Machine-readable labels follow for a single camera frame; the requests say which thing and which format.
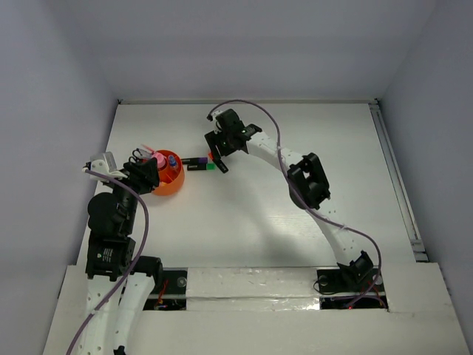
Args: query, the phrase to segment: pink object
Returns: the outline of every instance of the pink object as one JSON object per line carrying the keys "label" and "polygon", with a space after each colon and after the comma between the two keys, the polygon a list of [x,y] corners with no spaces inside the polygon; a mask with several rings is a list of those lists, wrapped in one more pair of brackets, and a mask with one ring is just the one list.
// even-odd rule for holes
{"label": "pink object", "polygon": [[157,159],[157,168],[158,169],[161,169],[166,165],[166,158],[161,153],[154,152],[152,157]]}

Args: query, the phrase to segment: white tabletop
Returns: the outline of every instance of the white tabletop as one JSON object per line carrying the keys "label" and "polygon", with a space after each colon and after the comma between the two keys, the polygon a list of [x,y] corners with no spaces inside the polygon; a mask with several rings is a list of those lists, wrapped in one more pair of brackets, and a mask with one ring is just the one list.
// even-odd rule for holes
{"label": "white tabletop", "polygon": [[[232,106],[245,124],[275,137],[271,122],[256,108]],[[361,229],[378,242],[388,263],[414,263],[408,234],[367,104],[266,104],[282,131],[282,145],[316,153],[332,193],[331,218]],[[182,158],[205,157],[205,119],[212,105],[120,105],[107,151],[117,165],[141,143]],[[331,248],[318,226],[290,201],[287,186],[272,166],[235,152],[224,158],[230,171],[186,172],[171,197],[146,195],[150,212],[144,255],[165,267],[334,266]],[[98,186],[96,192],[107,191]],[[141,208],[132,237],[140,243]],[[89,229],[78,265],[86,262]],[[375,259],[374,248],[360,245]]]}

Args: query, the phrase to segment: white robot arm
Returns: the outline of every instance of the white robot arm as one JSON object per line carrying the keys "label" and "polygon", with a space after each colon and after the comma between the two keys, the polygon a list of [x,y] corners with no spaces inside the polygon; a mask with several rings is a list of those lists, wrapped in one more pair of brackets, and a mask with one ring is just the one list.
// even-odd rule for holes
{"label": "white robot arm", "polygon": [[[276,169],[284,169],[283,174],[291,182],[296,193],[310,209],[317,210],[316,214],[327,214],[327,203],[330,199],[329,183],[321,166],[319,158],[310,153],[301,155],[288,148],[278,147],[277,142],[264,133],[258,126],[245,126],[232,109],[224,112],[215,111],[208,117],[215,123],[214,130],[205,135],[211,149],[215,164],[222,172],[228,168],[221,161],[222,156],[242,150],[249,155],[258,157]],[[282,164],[279,162],[278,148]],[[299,199],[290,193],[293,202],[305,209]],[[309,215],[315,220],[328,243],[332,247],[338,266],[348,283],[359,284],[372,271],[373,264],[368,254],[361,250],[353,239],[353,234],[346,229],[334,226],[323,219]]]}

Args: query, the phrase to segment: screw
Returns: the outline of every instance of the screw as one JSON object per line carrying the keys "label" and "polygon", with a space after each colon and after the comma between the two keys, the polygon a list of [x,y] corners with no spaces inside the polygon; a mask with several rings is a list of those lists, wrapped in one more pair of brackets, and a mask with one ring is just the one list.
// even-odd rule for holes
{"label": "screw", "polygon": [[177,279],[177,287],[185,287],[187,285],[187,279],[185,277],[179,277]]}

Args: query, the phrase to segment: red wire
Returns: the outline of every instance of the red wire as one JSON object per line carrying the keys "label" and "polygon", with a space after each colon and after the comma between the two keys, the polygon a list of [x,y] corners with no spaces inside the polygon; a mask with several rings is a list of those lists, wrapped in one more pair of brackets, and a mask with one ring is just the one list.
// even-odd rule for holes
{"label": "red wire", "polygon": [[168,287],[168,283],[169,283],[169,280],[165,280],[165,281],[164,281],[163,289],[160,291],[160,294],[159,294],[159,296],[157,297],[157,302],[156,302],[156,304],[154,305],[155,307],[160,304],[161,297],[162,297],[162,296],[164,295],[164,293],[166,292],[166,288]]}
{"label": "red wire", "polygon": [[376,286],[373,286],[372,289],[375,290],[376,296],[378,296],[378,298],[381,299],[381,297],[379,296],[379,292],[378,292],[378,289],[376,288]]}

